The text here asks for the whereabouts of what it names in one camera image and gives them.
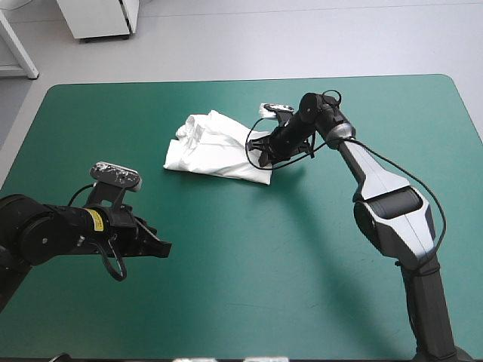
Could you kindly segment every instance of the white cabinet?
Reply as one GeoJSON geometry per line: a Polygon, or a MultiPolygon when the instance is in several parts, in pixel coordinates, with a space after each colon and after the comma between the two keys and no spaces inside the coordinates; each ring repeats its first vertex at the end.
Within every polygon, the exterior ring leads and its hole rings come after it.
{"type": "Polygon", "coordinates": [[[136,32],[139,0],[57,0],[76,39],[136,32]]]}

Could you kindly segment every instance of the gray floor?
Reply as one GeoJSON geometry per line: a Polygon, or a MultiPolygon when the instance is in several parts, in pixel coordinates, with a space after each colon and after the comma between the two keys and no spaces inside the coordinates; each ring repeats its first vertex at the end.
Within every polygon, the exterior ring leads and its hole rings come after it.
{"type": "Polygon", "coordinates": [[[6,15],[41,76],[0,80],[0,185],[55,84],[443,73],[483,136],[483,1],[151,0],[132,39],[90,44],[54,0],[6,15]]]}

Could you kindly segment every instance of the green table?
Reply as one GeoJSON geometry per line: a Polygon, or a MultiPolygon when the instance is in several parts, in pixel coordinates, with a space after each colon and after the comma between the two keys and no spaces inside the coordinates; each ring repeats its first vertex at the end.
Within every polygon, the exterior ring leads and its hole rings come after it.
{"type": "Polygon", "coordinates": [[[483,149],[443,75],[51,88],[1,195],[66,204],[96,161],[122,164],[143,177],[127,202],[173,248],[168,259],[127,260],[122,283],[98,256],[35,267],[0,315],[0,356],[412,357],[400,272],[357,229],[356,184],[337,152],[276,171],[271,186],[162,169],[190,113],[252,125],[261,102],[297,106],[329,88],[360,140],[440,197],[454,335],[483,357],[483,149]]]}

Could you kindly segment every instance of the black cable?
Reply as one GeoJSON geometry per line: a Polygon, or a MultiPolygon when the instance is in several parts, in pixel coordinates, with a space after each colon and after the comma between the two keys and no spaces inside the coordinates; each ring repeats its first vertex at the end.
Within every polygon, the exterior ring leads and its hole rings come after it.
{"type": "Polygon", "coordinates": [[[126,269],[126,265],[124,264],[124,260],[119,255],[117,245],[115,244],[115,239],[111,237],[107,240],[107,243],[111,248],[112,255],[114,256],[114,259],[118,264],[120,272],[118,272],[117,270],[114,269],[114,267],[112,267],[112,264],[109,261],[109,256],[107,255],[107,252],[104,250],[103,246],[97,242],[91,242],[91,244],[94,245],[96,249],[99,251],[99,254],[102,257],[103,264],[107,272],[111,274],[111,276],[117,281],[123,281],[128,276],[128,271],[126,269]]]}
{"type": "Polygon", "coordinates": [[[317,146],[316,148],[313,148],[313,145],[315,144],[315,133],[314,133],[314,137],[312,138],[312,151],[310,153],[307,153],[303,156],[300,156],[299,158],[295,158],[294,160],[292,161],[289,161],[287,162],[286,164],[282,164],[280,166],[277,166],[277,167],[269,167],[269,168],[265,168],[265,167],[260,167],[260,166],[257,166],[256,164],[254,164],[251,159],[250,159],[250,156],[248,155],[248,140],[250,139],[250,135],[251,133],[254,131],[255,127],[261,122],[263,121],[265,118],[260,118],[258,119],[255,124],[253,125],[253,127],[250,129],[250,132],[248,132],[248,135],[247,135],[247,139],[245,140],[245,154],[247,155],[247,161],[249,164],[251,164],[253,167],[255,167],[256,169],[258,170],[264,170],[264,171],[273,171],[273,170],[280,170],[281,168],[283,167],[287,167],[289,164],[294,164],[295,162],[298,162],[300,161],[301,159],[307,157],[307,156],[313,156],[314,153],[316,153],[319,149],[321,149],[322,147],[324,147],[325,145],[327,145],[326,142],[322,143],[321,145],[317,146]]]}
{"type": "Polygon", "coordinates": [[[67,206],[71,206],[71,205],[72,205],[72,203],[74,202],[75,198],[78,196],[78,194],[80,194],[81,192],[83,192],[83,191],[84,191],[84,190],[86,190],[86,189],[89,189],[90,187],[94,187],[94,184],[93,184],[93,183],[91,183],[90,185],[86,185],[86,186],[84,186],[84,187],[81,187],[79,190],[77,190],[77,191],[75,192],[75,194],[74,194],[74,195],[73,195],[73,196],[70,198],[70,201],[69,201],[69,203],[67,204],[67,206]]]}

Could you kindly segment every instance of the white cloth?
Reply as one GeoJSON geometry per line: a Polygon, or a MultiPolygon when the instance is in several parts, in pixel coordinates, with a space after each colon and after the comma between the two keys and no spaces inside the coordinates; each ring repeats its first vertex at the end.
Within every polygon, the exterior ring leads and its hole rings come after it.
{"type": "MultiPolygon", "coordinates": [[[[190,115],[176,132],[178,140],[170,142],[164,167],[269,185],[272,171],[258,170],[247,161],[245,140],[249,131],[217,111],[212,110],[208,115],[190,115]]],[[[267,134],[253,131],[250,138],[267,134]]],[[[249,155],[252,162],[258,164],[260,151],[250,151],[249,155]]]]}

